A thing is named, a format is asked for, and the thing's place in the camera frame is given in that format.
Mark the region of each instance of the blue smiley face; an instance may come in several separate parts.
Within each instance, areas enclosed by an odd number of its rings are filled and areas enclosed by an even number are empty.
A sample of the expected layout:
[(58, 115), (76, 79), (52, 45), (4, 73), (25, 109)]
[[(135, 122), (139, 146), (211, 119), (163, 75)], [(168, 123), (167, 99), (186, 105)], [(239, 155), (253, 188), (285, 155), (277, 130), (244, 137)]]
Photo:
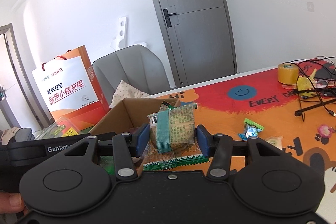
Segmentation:
[(248, 100), (257, 95), (257, 90), (249, 85), (238, 85), (230, 89), (227, 95), (234, 100)]

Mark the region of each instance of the plastic container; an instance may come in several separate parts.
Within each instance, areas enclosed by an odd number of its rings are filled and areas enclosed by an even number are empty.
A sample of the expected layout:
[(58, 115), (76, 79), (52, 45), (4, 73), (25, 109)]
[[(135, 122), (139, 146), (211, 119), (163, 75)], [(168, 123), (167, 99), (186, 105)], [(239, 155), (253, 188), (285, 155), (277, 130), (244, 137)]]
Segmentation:
[(52, 139), (83, 134), (77, 127), (65, 117), (59, 118), (51, 126), (42, 131), (35, 140)]

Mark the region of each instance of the door frame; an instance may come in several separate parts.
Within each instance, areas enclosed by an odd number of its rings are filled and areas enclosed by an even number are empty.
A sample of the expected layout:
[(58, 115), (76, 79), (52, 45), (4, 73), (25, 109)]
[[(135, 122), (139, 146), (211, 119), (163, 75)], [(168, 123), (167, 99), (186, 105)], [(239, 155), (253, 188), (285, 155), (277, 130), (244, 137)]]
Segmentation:
[(19, 84), (19, 87), (22, 91), (22, 94), (33, 113), (34, 117), (36, 118), (39, 126), (43, 129), (51, 125), (51, 121), (48, 119), (47, 115), (45, 114), (40, 102), (38, 101), (35, 92), (33, 91), (33, 88), (28, 80), (27, 73), (23, 67), (23, 63), (20, 57), (19, 50), (17, 48), (16, 39), (14, 36), (13, 31), (13, 25), (12, 23), (9, 23), (5, 26), (0, 26), (0, 35), (5, 34), (10, 31), (10, 35), (12, 38), (13, 43), (9, 45), (11, 42), (8, 41), (6, 38), (6, 49), (9, 56), (9, 59), (13, 65), (13, 71), (17, 80), (17, 83)]
[[(180, 78), (179, 78), (179, 73), (177, 71), (177, 65), (176, 65), (176, 62), (175, 62), (173, 49), (172, 49), (170, 39), (169, 39), (169, 36), (168, 36), (168, 31), (167, 31), (167, 26), (166, 26), (166, 23), (165, 23), (165, 20), (164, 20), (164, 15), (162, 13), (162, 7), (160, 5), (159, 0), (153, 0), (153, 3), (154, 3), (156, 16), (157, 16), (157, 19), (159, 21), (159, 26), (160, 26), (160, 30), (161, 30), (161, 33), (162, 33), (163, 42), (164, 42), (165, 47), (166, 47), (169, 64), (170, 64), (170, 67), (171, 67), (171, 70), (172, 70), (172, 73), (173, 73), (175, 85), (176, 85), (176, 88), (180, 88), (181, 87), (181, 82), (180, 82)], [(233, 57), (233, 62), (234, 62), (234, 72), (236, 74), (237, 73), (237, 61), (236, 61), (236, 50), (235, 50), (235, 44), (234, 44), (234, 39), (233, 39), (232, 26), (231, 26), (231, 21), (230, 21), (230, 16), (229, 16), (229, 11), (228, 11), (228, 8), (227, 8), (226, 0), (223, 0), (223, 3), (224, 3), (226, 18), (227, 18), (227, 23), (228, 23), (228, 28), (229, 28), (229, 35), (230, 35), (231, 49), (232, 49), (232, 57)]]

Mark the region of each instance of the black cable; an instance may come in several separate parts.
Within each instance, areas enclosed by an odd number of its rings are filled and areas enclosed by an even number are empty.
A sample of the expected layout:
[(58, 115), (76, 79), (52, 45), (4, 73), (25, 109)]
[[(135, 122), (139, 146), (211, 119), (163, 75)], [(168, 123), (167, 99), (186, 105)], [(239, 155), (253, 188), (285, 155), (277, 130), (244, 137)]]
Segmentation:
[[(321, 60), (330, 59), (330, 58), (335, 58), (335, 57), (334, 57), (334, 56), (331, 56), (331, 57), (325, 57), (325, 58), (317, 59), (317, 60), (318, 60), (318, 61), (321, 61)], [(330, 83), (330, 80), (332, 79), (332, 77), (333, 77), (333, 75), (334, 75), (334, 73), (335, 73), (335, 71), (336, 71), (336, 66), (335, 66), (335, 64), (334, 64), (334, 70), (333, 70), (332, 73), (331, 73), (330, 70), (329, 70), (327, 67), (324, 66), (324, 64), (320, 64), (320, 63), (316, 62), (316, 60), (298, 59), (297, 61), (299, 61), (299, 60), (304, 60), (304, 61), (299, 62), (299, 63), (297, 64), (298, 66), (299, 66), (300, 64), (304, 63), (304, 62), (311, 62), (311, 63), (315, 63), (315, 64), (318, 64), (318, 65), (322, 66), (322, 68), (324, 68), (324, 69), (330, 74), (330, 78), (329, 78), (329, 79), (322, 79), (322, 78), (319, 78), (319, 77), (315, 77), (315, 78), (316, 78), (316, 79), (320, 79), (320, 80), (328, 81), (328, 82), (327, 82), (327, 85), (326, 85), (325, 88), (328, 87), (328, 85), (329, 85), (329, 83)]]
[[(329, 59), (329, 58), (334, 58), (334, 57), (322, 58), (322, 59), (318, 59), (317, 61), (321, 61), (321, 60), (325, 60), (325, 59)], [(295, 63), (296, 65), (300, 65), (300, 64), (305, 63), (305, 62), (310, 62), (310, 63), (318, 64), (318, 65), (322, 66), (322, 68), (324, 68), (329, 73), (330, 78), (332, 78), (332, 74), (330, 73), (330, 70), (324, 64), (320, 64), (316, 60), (297, 59), (297, 60), (293, 60), (293, 61), (290, 61), (290, 62), (296, 62), (296, 61), (302, 61), (302, 62), (299, 62), (299, 63)], [(316, 77), (316, 79), (325, 80), (325, 81), (329, 80), (329, 79), (319, 78), (319, 77)]]
[(321, 98), (319, 92), (316, 91), (316, 88), (314, 87), (313, 82), (312, 82), (311, 79), (305, 74), (305, 72), (302, 70), (302, 68), (301, 68), (300, 66), (298, 66), (297, 64), (293, 63), (293, 62), (285, 62), (284, 64), (292, 64), (292, 65), (295, 65), (295, 66), (297, 66), (297, 67), (299, 68), (300, 72), (301, 72), (304, 76), (306, 76), (307, 79), (309, 80), (309, 82), (311, 83), (311, 86), (313, 87), (314, 92), (316, 93), (316, 95), (317, 95), (318, 99), (320, 100), (322, 106), (325, 108), (325, 110), (326, 110), (330, 115), (332, 115), (332, 116), (335, 117), (335, 116), (336, 116), (335, 112), (333, 112), (332, 110), (328, 109), (328, 108), (324, 105), (324, 102), (323, 102), (323, 100), (322, 100), (322, 98)]

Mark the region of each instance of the human hand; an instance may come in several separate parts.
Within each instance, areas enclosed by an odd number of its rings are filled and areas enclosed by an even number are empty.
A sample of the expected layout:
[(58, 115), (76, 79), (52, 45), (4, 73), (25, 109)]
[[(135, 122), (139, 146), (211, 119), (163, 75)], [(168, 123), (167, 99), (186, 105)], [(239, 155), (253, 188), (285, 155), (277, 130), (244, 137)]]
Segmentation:
[(0, 192), (0, 214), (15, 214), (24, 208), (25, 204), (20, 194)]

